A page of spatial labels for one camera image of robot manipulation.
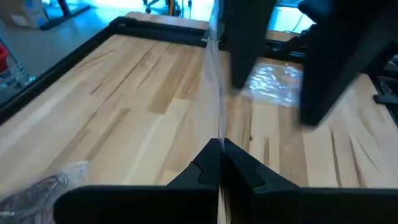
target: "cardboard box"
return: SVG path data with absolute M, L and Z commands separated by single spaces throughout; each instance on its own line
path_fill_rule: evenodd
M 42 0 L 0 1 L 0 17 L 6 24 L 36 29 L 49 21 Z

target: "black stand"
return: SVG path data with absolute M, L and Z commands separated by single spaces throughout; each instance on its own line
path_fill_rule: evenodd
M 49 29 L 65 22 L 66 20 L 68 20 L 70 18 L 79 15 L 80 13 L 82 13 L 90 8 L 89 5 L 84 4 L 84 5 L 81 5 L 80 7 L 78 7 L 77 9 L 74 9 L 71 11 L 71 10 L 69 10 L 68 4 L 65 2 L 65 0 L 58 0 L 58 3 L 62 10 L 63 16 L 58 17 L 56 19 L 51 19 L 50 21 L 48 21 L 48 23 L 42 25 L 40 27 L 40 29 L 49 30 Z
M 217 223 L 218 191 L 232 223 L 394 222 L 398 190 L 301 188 L 230 140 L 211 139 L 167 186 L 87 186 L 60 197 L 56 223 Z

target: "black cable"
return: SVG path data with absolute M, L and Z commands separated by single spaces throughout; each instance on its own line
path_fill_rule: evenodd
M 294 32 L 294 31 L 297 29 L 297 27 L 299 26 L 299 24 L 300 24 L 301 20 L 303 19 L 303 17 L 304 17 L 304 14 L 302 14 L 302 15 L 300 16 L 300 19 L 298 20 L 296 26 L 292 29 L 291 32 Z

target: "red object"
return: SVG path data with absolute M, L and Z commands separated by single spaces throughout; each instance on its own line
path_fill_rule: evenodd
M 5 46 L 0 44 L 0 72 L 7 69 L 7 57 L 9 53 Z

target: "butcher block tabletop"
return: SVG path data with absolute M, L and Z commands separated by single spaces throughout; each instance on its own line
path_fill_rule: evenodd
M 176 17 L 127 16 L 208 27 Z M 290 35 L 269 32 L 273 39 Z M 228 53 L 220 54 L 227 68 Z M 86 184 L 168 184 L 211 134 L 211 116 L 195 102 L 204 55 L 199 47 L 110 37 L 0 126 L 0 190 L 78 161 L 90 161 Z M 300 186 L 398 187 L 398 131 L 386 108 L 373 102 L 375 93 L 360 75 L 316 129 L 294 126 L 295 108 L 230 96 L 226 136 Z

